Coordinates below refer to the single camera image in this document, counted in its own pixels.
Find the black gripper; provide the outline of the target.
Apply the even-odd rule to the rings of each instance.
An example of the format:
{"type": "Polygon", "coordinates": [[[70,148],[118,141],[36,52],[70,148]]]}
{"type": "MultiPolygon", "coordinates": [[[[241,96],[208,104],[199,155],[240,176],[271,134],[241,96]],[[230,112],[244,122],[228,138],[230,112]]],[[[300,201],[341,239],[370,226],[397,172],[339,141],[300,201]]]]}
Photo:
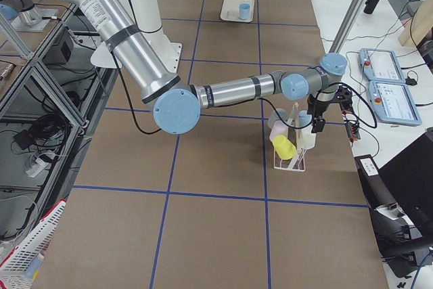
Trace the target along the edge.
{"type": "Polygon", "coordinates": [[[336,92],[313,93],[307,97],[307,113],[313,117],[311,133],[321,133],[325,127],[323,115],[329,105],[335,102],[336,92]]]}

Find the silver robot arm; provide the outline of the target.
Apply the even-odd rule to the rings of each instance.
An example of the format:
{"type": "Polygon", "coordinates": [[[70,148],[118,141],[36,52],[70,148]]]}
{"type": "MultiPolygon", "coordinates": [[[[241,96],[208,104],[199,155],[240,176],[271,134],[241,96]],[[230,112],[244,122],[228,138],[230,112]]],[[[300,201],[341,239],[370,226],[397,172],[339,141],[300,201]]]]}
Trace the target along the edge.
{"type": "Polygon", "coordinates": [[[260,76],[194,86],[184,83],[175,66],[179,50],[163,33],[157,0],[65,0],[75,4],[99,33],[117,68],[125,68],[139,85],[142,102],[158,127],[171,134],[192,130],[203,109],[262,100],[281,93],[290,100],[307,98],[310,126],[318,132],[323,113],[335,102],[347,67],[338,53],[324,55],[302,72],[276,71],[260,76]]]}

